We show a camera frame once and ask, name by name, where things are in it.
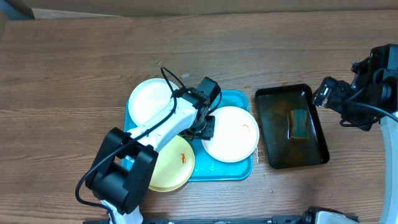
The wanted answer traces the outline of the green yellow sponge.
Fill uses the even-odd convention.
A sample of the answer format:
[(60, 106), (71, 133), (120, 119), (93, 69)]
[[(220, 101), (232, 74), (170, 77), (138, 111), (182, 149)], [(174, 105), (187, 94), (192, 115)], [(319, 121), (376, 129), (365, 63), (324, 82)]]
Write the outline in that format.
[(288, 113), (289, 139), (308, 139), (307, 110), (297, 109)]

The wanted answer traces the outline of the white plate with stain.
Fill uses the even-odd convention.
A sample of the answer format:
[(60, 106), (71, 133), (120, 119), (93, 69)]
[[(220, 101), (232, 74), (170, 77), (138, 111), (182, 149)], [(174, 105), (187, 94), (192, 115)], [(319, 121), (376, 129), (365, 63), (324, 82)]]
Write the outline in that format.
[(259, 127), (254, 117), (242, 108), (224, 106), (215, 117), (213, 137), (203, 140), (205, 151), (221, 162), (239, 162), (249, 157), (259, 143)]

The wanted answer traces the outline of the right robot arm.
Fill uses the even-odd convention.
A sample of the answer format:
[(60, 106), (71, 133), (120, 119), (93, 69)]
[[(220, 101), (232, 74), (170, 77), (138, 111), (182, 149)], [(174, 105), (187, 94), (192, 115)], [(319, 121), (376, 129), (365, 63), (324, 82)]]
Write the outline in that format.
[(371, 49), (369, 56), (353, 62), (352, 83), (323, 79), (312, 96), (317, 107), (341, 116), (343, 127), (369, 131), (379, 123), (385, 148), (385, 191), (380, 223), (397, 223), (397, 45)]

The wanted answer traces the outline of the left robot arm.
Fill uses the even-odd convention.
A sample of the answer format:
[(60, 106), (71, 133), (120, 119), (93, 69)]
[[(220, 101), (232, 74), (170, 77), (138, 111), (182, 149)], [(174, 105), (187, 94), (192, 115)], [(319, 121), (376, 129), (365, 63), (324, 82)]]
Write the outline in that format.
[(90, 170), (78, 185), (85, 185), (106, 209), (108, 223), (142, 223), (139, 204), (149, 189), (160, 150), (175, 136), (210, 140), (215, 117), (210, 106), (221, 96), (217, 82), (205, 77), (197, 88), (173, 90), (170, 103), (148, 122), (124, 132), (110, 130)]

